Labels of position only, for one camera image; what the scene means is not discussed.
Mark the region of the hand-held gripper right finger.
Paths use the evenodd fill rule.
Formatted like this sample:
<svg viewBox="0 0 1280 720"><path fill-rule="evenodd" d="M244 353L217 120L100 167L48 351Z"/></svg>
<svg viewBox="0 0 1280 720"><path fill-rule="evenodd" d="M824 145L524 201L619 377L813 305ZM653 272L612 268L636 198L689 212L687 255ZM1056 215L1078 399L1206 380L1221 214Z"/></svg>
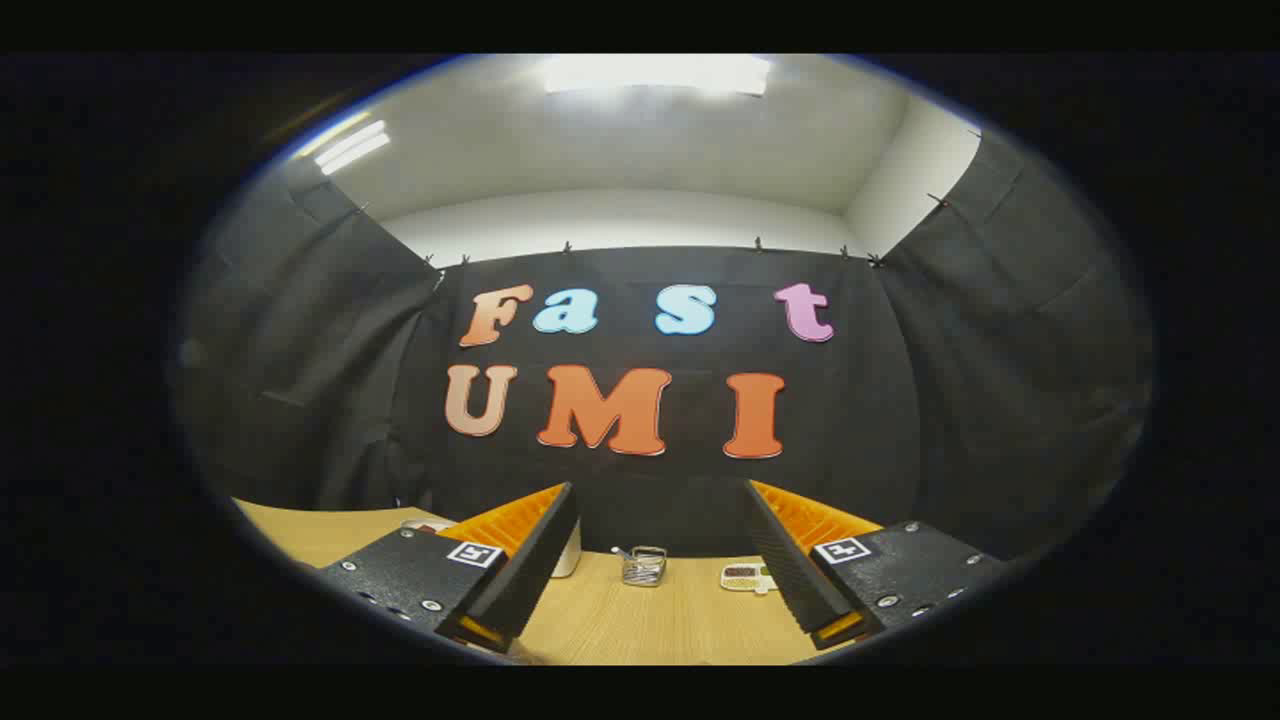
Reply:
<svg viewBox="0 0 1280 720"><path fill-rule="evenodd" d="M748 534L817 650L897 632L979 594L1006 562L918 520L879 525L758 480Z"/></svg>

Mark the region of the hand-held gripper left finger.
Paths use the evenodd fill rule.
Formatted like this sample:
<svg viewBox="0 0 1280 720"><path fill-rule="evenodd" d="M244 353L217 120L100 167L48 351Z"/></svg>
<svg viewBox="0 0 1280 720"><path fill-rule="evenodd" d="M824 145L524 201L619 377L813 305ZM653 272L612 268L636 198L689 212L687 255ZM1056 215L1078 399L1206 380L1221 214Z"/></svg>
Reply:
<svg viewBox="0 0 1280 720"><path fill-rule="evenodd" d="M566 482L443 530L393 530L319 575L420 635L507 653L577 524Z"/></svg>

